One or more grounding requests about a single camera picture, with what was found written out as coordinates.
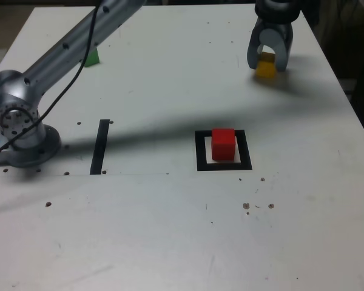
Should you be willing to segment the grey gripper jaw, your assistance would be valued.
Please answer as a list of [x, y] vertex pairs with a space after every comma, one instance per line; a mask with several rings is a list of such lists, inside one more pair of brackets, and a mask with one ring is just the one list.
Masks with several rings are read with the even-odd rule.
[[293, 29], [285, 28], [284, 30], [266, 28], [259, 36], [260, 50], [263, 47], [269, 47], [275, 55], [275, 68], [278, 72], [284, 72], [287, 69], [289, 56], [291, 52]]

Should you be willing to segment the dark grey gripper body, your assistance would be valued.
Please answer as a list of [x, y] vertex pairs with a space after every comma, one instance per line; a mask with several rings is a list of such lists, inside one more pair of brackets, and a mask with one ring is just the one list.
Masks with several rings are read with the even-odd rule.
[[257, 19], [257, 23], [262, 26], [264, 29], [273, 29], [273, 30], [277, 30], [282, 34], [291, 34], [293, 32], [292, 29], [292, 24], [291, 23], [287, 23], [287, 24], [276, 24], [276, 23], [271, 23], [268, 21], [265, 21], [261, 18]]

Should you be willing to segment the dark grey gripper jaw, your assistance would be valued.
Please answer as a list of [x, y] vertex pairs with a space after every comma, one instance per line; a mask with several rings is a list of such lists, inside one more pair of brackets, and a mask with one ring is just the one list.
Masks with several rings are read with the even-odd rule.
[[258, 18], [254, 28], [252, 29], [251, 38], [247, 50], [247, 62], [251, 69], [257, 68], [258, 60], [260, 57], [260, 53], [258, 52], [258, 48], [261, 44], [260, 32], [261, 32], [261, 19]]

